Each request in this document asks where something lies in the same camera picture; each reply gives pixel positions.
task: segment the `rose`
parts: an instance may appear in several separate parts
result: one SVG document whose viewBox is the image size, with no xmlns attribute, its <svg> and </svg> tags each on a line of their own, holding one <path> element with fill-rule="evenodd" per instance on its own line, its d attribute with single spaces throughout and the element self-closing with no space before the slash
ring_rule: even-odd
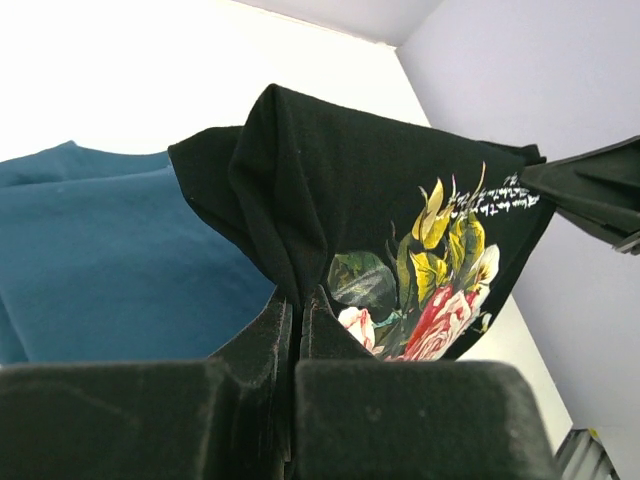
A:
<svg viewBox="0 0 640 480">
<path fill-rule="evenodd" d="M 338 321 L 364 348 L 373 353 L 376 337 L 371 316 L 366 308 L 359 310 L 349 307 L 340 312 Z"/>
<path fill-rule="evenodd" d="M 438 360 L 474 319 L 477 295 L 458 291 L 438 310 L 427 330 L 407 347 L 403 360 Z"/>
</svg>

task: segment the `black cloth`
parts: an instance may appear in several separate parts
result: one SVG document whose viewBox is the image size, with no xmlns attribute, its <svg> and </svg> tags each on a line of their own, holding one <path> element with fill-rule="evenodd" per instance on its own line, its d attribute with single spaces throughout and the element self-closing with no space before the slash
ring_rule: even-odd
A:
<svg viewBox="0 0 640 480">
<path fill-rule="evenodd" d="M 169 155 L 191 207 L 297 310 L 323 285 L 341 323 L 384 359 L 467 350 L 554 211 L 518 182 L 544 162 L 535 146 L 473 141 L 275 85 L 243 127 L 205 130 Z"/>
</svg>

